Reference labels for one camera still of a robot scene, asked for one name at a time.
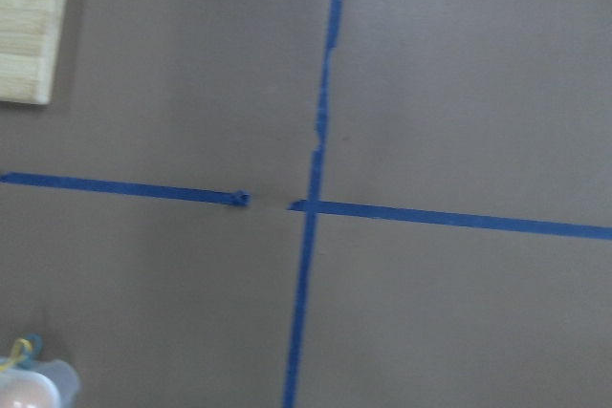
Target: translucent plastic container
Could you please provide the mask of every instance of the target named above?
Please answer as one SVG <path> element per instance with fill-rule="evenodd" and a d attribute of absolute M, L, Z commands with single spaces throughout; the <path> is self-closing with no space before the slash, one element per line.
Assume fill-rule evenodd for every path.
<path fill-rule="evenodd" d="M 0 373 L 0 408 L 73 408 L 77 372 L 61 360 Z"/>

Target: light wood tray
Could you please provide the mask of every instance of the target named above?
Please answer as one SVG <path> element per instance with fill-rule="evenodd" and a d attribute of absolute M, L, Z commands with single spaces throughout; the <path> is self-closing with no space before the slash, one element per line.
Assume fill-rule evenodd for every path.
<path fill-rule="evenodd" d="M 65 0 L 0 0 L 0 100 L 49 103 Z"/>

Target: yellow string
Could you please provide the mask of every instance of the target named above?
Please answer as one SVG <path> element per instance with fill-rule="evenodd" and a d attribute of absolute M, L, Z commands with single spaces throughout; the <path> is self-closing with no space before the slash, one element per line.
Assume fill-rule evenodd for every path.
<path fill-rule="evenodd" d="M 33 351 L 33 345 L 25 338 L 17 338 L 12 345 L 11 353 L 6 362 L 0 364 L 0 372 L 6 372 L 20 362 L 28 358 Z"/>

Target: gray surface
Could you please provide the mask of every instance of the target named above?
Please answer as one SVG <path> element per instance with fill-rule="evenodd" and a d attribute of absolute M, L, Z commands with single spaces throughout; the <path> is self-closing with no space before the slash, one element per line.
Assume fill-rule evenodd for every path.
<path fill-rule="evenodd" d="M 605 407 L 607 242 L 321 219 L 299 407 Z"/>
<path fill-rule="evenodd" d="M 612 225 L 611 7 L 346 0 L 325 198 Z"/>
<path fill-rule="evenodd" d="M 610 0 L 346 0 L 325 198 L 612 225 Z M 78 406 L 279 406 L 328 0 L 71 0 L 55 100 L 0 169 L 253 193 L 0 186 L 0 342 Z M 298 406 L 612 403 L 610 244 L 323 217 Z"/>

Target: blue line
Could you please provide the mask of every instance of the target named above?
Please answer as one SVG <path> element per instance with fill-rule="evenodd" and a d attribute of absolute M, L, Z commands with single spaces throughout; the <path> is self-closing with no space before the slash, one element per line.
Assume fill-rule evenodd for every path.
<path fill-rule="evenodd" d="M 114 193 L 119 195 L 147 196 L 166 200 L 196 201 L 200 203 L 226 204 L 239 207 L 249 205 L 251 200 L 249 193 L 244 191 L 223 193 L 194 188 L 176 188 L 173 186 L 145 185 L 142 183 L 93 181 L 74 177 L 43 176 L 40 174 L 23 174 L 18 172 L 9 172 L 1 175 L 0 183 L 94 191 L 98 193 Z"/>
<path fill-rule="evenodd" d="M 327 145 L 329 121 L 329 82 L 331 72 L 330 65 L 333 50 L 338 44 L 341 13 L 342 0 L 331 0 L 327 39 L 325 42 L 325 52 L 323 56 L 323 66 L 318 94 L 316 131 L 318 134 L 319 144 L 317 150 L 313 152 L 308 200 L 304 205 L 306 218 L 304 221 L 302 251 L 299 264 L 299 273 L 297 275 L 297 286 L 295 289 L 294 318 L 292 323 L 289 356 L 287 359 L 287 374 L 283 393 L 283 408 L 295 407 L 299 363 L 304 335 L 304 323 L 308 305 L 310 272 L 315 250 L 315 240 L 317 237 L 317 204 L 320 201 L 323 168 L 325 164 L 325 149 Z"/>
<path fill-rule="evenodd" d="M 293 203 L 289 207 L 289 210 L 306 212 L 306 208 L 307 203 L 305 201 L 298 201 Z M 571 238 L 612 240 L 612 228 L 605 226 L 562 224 L 538 220 L 509 219 L 504 217 L 490 217 L 486 215 L 455 214 L 451 212 L 436 212 L 432 210 L 401 209 L 378 205 L 331 203 L 327 201 L 319 202 L 315 212 L 328 215 L 365 217 L 368 219 L 394 220 L 419 224 L 465 226 L 469 228 L 516 231 L 519 233 L 567 236 Z"/>

